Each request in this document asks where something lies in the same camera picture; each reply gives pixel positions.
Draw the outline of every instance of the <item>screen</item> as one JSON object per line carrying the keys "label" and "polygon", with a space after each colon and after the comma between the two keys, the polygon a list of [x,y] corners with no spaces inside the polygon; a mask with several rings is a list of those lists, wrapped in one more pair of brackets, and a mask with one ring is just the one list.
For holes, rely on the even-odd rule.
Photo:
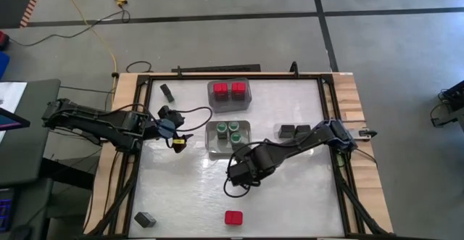
{"label": "screen", "polygon": [[29,121],[0,108],[0,131],[8,131],[15,128],[26,128],[29,127],[29,125]]}
{"label": "screen", "polygon": [[0,131],[6,131],[17,126],[21,126],[21,123],[12,120],[9,117],[0,115]]}

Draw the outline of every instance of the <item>red cube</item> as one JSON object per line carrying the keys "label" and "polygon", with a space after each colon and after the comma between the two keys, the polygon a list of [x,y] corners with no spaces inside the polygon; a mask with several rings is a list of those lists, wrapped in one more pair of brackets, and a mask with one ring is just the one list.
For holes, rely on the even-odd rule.
{"label": "red cube", "polygon": [[233,100],[244,100],[246,92],[247,92],[246,83],[232,83],[232,99]]}
{"label": "red cube", "polygon": [[217,101],[226,101],[228,100],[228,88],[227,83],[215,83],[212,86],[212,92],[215,94]]}
{"label": "red cube", "polygon": [[225,211],[226,225],[241,225],[244,220],[244,214],[240,211]]}

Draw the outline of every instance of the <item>concrete floor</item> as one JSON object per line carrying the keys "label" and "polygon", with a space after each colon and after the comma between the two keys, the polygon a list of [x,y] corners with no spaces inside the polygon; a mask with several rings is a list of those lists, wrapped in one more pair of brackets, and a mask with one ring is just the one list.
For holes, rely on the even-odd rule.
{"label": "concrete floor", "polygon": [[[111,0],[76,0],[89,19],[117,11]],[[464,7],[464,0],[321,0],[325,11]],[[314,12],[314,0],[129,0],[133,18],[263,12]],[[38,0],[32,22],[79,20],[69,0]],[[354,72],[394,231],[400,236],[464,236],[464,139],[456,125],[436,129],[429,112],[436,95],[464,79],[464,14],[327,17],[339,70]],[[5,30],[28,43],[83,27]],[[316,17],[100,25],[120,64],[148,60],[159,72],[260,63],[263,71],[329,71]],[[62,85],[111,89],[112,63],[85,33],[30,48],[12,45],[4,80],[59,78]],[[103,107],[104,94],[69,91],[77,103]],[[51,136],[47,156],[84,157],[85,141]]]}

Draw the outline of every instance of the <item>table leg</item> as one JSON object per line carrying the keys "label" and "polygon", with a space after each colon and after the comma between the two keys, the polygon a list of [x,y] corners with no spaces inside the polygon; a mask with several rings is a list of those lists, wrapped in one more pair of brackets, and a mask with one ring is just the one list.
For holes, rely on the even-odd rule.
{"label": "table leg", "polygon": [[39,176],[88,190],[94,183],[94,175],[46,158],[42,159]]}

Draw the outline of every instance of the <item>wooden frame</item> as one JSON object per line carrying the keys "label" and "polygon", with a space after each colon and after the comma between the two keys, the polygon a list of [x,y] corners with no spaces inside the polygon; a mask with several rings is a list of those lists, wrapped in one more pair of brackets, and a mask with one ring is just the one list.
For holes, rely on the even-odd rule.
{"label": "wooden frame", "polygon": [[[135,102],[134,96],[137,79],[140,75],[150,75],[158,78],[195,78],[200,76],[207,76],[211,78],[219,78],[219,76],[221,78],[232,78],[238,76],[252,76],[256,78],[292,78],[292,76],[295,76],[295,73],[183,73],[181,76],[177,73],[123,73],[118,82],[115,100],[112,105],[113,109]],[[326,78],[328,77],[328,79],[330,79],[328,80],[329,83],[325,83],[324,86],[332,85],[335,88],[335,92],[331,92],[329,88],[323,89],[326,93],[329,115],[331,117],[336,117],[337,112],[339,112],[339,117],[345,122],[345,125],[348,128],[359,128],[365,126],[365,119],[360,99],[357,94],[355,80],[351,73],[300,73],[300,75],[319,75],[325,76]],[[139,102],[141,103],[144,103],[145,101],[145,88],[146,87],[143,87],[143,90],[140,93]],[[332,96],[335,96],[338,103],[333,103],[334,100]],[[370,142],[361,142],[360,148],[373,155]],[[91,210],[89,205],[88,226],[85,229],[86,233],[94,228],[103,217],[105,202],[107,201],[107,207],[109,207],[115,200],[115,193],[118,190],[118,184],[123,184],[123,182],[125,182],[121,180],[118,183],[118,177],[123,163],[123,158],[121,156],[116,158],[114,170],[112,171],[112,174],[110,174],[115,154],[115,149],[111,144],[104,145],[101,151],[99,167],[96,172],[94,197]],[[126,180],[128,178],[128,174],[131,173],[131,168],[133,167],[133,157],[130,157],[128,163],[126,170],[127,175],[125,176]],[[369,159],[355,153],[353,154],[351,163],[354,183],[356,185],[356,191],[360,201],[381,227],[387,231],[392,231],[392,225],[385,205],[384,194],[381,188],[376,165]],[[364,227],[358,225],[359,220],[356,219],[351,203],[348,200],[344,202],[347,203],[349,233],[358,233],[360,232],[360,229],[363,230]],[[125,217],[127,206],[128,203],[126,197],[119,210],[119,218]],[[113,225],[114,233],[125,233],[125,220],[126,219],[117,219],[117,222]]]}

